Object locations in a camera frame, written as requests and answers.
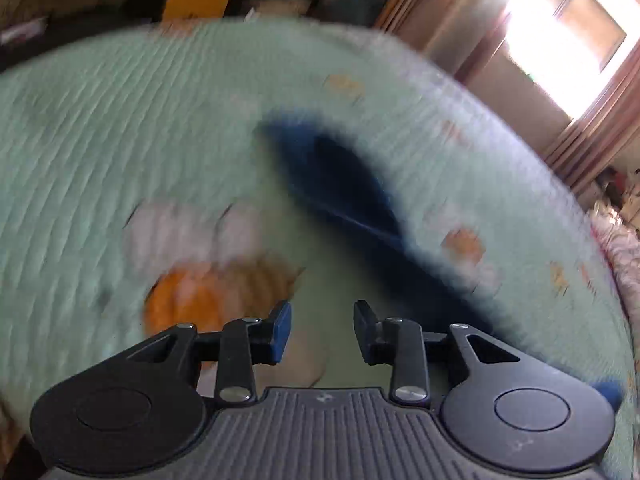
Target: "dark blue cloth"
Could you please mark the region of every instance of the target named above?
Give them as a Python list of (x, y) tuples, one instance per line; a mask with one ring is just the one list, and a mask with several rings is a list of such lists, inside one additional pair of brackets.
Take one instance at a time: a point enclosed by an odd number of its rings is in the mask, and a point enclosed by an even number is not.
[(267, 120), (260, 130), (273, 141), (293, 195), (351, 243), (389, 294), (396, 316), (413, 319), (428, 332), (467, 323), (492, 333), (467, 300), (407, 250), (383, 186), (336, 132), (298, 118)]

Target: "mattress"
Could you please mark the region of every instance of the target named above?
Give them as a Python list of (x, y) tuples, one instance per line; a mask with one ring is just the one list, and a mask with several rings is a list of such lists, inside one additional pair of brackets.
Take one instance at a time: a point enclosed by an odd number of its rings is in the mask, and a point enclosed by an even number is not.
[(122, 235), (143, 200), (213, 218), (252, 202), (269, 245), (305, 269), (294, 324), (326, 347), (319, 386), (388, 381), (388, 369), (361, 361), (351, 305), (366, 298), (381, 315), (392, 305), (289, 197), (255, 133), (269, 113), (303, 110), (370, 161), (412, 250), (508, 344), (625, 386), (603, 467), (630, 477), (630, 333), (588, 221), (503, 122), (397, 41), (298, 21), (221, 20), (174, 36), (139, 28), (0, 82), (0, 396), (24, 426), (51, 385), (143, 337), (153, 283), (134, 272)]

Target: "curtain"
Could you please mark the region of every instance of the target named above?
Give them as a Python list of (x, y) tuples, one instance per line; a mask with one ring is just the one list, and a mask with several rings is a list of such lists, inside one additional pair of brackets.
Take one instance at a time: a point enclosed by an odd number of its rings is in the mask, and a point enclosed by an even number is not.
[(640, 43), (579, 119), (546, 150), (547, 165), (580, 194), (640, 134)]
[(480, 72), (498, 51), (507, 34), (510, 14), (504, 9), (495, 25), (484, 35), (475, 49), (465, 59), (455, 74), (457, 81), (467, 85)]
[(387, 32), (397, 31), (417, 3), (418, 0), (387, 0), (374, 28)]

